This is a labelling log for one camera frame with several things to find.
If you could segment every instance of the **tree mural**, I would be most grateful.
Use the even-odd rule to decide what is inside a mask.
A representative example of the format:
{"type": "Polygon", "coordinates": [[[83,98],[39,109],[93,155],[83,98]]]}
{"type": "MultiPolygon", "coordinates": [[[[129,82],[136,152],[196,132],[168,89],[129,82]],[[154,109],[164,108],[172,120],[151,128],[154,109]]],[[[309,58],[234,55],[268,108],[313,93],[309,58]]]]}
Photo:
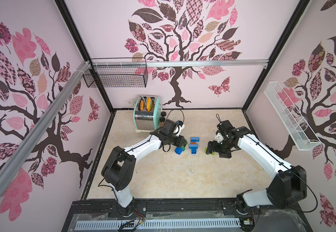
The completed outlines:
{"type": "MultiPolygon", "coordinates": [[[[208,2],[208,6],[212,5],[207,14],[203,13],[203,0],[138,1],[148,8],[141,8],[132,14],[141,17],[144,23],[128,21],[134,39],[127,39],[125,48],[133,53],[133,61],[141,61],[142,57],[147,61],[235,60],[241,54],[236,51],[217,54],[218,49],[221,52],[233,50],[241,42],[232,38],[237,30],[237,27],[232,26],[238,12],[235,7],[231,11],[229,8],[234,5],[235,0],[204,0],[208,2]]],[[[181,108],[181,102],[191,101],[182,97],[177,81],[179,77],[205,79],[206,76],[222,71],[224,69],[220,66],[148,68],[152,79],[170,79],[175,95],[164,105],[175,103],[181,108]]],[[[222,91],[228,91],[228,83],[226,78],[221,86],[208,88],[219,95],[222,91]]]]}

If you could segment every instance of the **butterfly decal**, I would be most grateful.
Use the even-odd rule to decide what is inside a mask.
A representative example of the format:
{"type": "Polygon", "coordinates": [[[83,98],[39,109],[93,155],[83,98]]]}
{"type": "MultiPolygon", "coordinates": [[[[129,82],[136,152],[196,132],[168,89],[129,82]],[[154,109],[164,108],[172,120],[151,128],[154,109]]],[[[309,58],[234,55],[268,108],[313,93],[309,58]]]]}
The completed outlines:
{"type": "Polygon", "coordinates": [[[99,106],[91,97],[89,97],[89,103],[91,104],[92,112],[88,116],[88,121],[96,120],[99,118],[97,113],[99,106]]]}
{"type": "Polygon", "coordinates": [[[220,94],[222,93],[222,91],[224,92],[229,92],[230,86],[228,85],[230,83],[230,77],[226,78],[221,86],[217,86],[217,85],[211,85],[208,88],[212,91],[214,91],[214,94],[216,94],[217,96],[220,96],[220,94]]]}

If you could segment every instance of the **black wire basket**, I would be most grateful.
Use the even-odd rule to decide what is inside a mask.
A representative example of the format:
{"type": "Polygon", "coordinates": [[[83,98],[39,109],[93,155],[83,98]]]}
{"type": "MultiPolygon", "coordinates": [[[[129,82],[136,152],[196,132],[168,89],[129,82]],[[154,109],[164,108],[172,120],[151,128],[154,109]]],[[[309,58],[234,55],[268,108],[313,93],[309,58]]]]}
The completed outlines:
{"type": "Polygon", "coordinates": [[[145,58],[115,62],[118,59],[127,58],[102,58],[102,63],[93,63],[93,69],[83,74],[87,87],[97,87],[98,81],[103,87],[146,87],[148,74],[145,58]]]}

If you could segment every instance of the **cable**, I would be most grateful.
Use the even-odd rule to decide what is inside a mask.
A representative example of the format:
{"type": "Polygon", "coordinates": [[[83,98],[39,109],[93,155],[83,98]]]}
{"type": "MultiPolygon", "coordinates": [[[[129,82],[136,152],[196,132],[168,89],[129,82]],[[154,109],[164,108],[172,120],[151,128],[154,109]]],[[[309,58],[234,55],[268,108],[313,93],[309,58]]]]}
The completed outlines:
{"type": "Polygon", "coordinates": [[[184,121],[185,121],[185,115],[184,115],[184,112],[182,111],[182,110],[180,110],[180,109],[172,109],[169,113],[168,113],[168,115],[167,115],[167,118],[166,119],[168,119],[168,116],[169,116],[169,114],[172,112],[172,111],[174,111],[174,110],[179,110],[179,111],[181,111],[181,113],[182,113],[182,116],[184,116],[184,119],[182,120],[182,123],[184,123],[184,121]]]}
{"type": "MultiPolygon", "coordinates": [[[[271,153],[269,153],[263,146],[261,146],[260,145],[260,143],[259,142],[256,142],[256,141],[254,141],[254,139],[252,139],[251,137],[249,137],[248,135],[245,135],[246,137],[248,137],[248,138],[250,138],[251,140],[253,140],[253,142],[255,142],[255,144],[256,145],[259,145],[263,150],[265,150],[270,156],[272,156],[276,161],[278,161],[279,162],[279,164],[280,165],[282,165],[283,167],[285,167],[286,169],[289,169],[289,168],[287,168],[282,162],[280,162],[278,159],[276,159],[273,155],[271,155],[271,153]]],[[[302,212],[302,213],[311,213],[311,212],[313,212],[313,211],[315,211],[315,209],[317,209],[317,207],[319,206],[319,201],[317,200],[317,197],[316,197],[316,195],[315,195],[315,193],[312,191],[312,189],[308,186],[308,184],[304,181],[304,180],[302,180],[302,178],[300,178],[297,174],[295,174],[294,172],[291,172],[291,173],[293,173],[296,177],[298,177],[306,186],[307,186],[307,188],[312,192],[312,194],[313,194],[313,196],[315,197],[315,200],[316,200],[316,206],[314,207],[314,209],[313,210],[310,210],[310,211],[301,211],[301,210],[298,210],[298,209],[294,209],[294,208],[292,208],[292,207],[290,207],[290,206],[288,206],[289,208],[291,208],[291,209],[294,209],[295,211],[300,211],[300,212],[302,212]]]]}

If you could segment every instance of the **wire basket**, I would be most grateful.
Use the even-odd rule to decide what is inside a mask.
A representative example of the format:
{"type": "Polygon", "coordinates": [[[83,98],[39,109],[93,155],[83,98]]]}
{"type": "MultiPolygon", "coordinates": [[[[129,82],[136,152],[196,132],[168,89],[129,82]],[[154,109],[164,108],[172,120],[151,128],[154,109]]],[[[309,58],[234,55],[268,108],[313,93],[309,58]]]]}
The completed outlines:
{"type": "Polygon", "coordinates": [[[98,81],[103,87],[146,87],[148,79],[146,60],[138,58],[138,62],[94,63],[93,69],[87,70],[83,78],[87,87],[97,87],[98,81]]]}
{"type": "Polygon", "coordinates": [[[311,150],[321,144],[299,108],[277,81],[271,81],[264,91],[300,151],[311,150]]]}

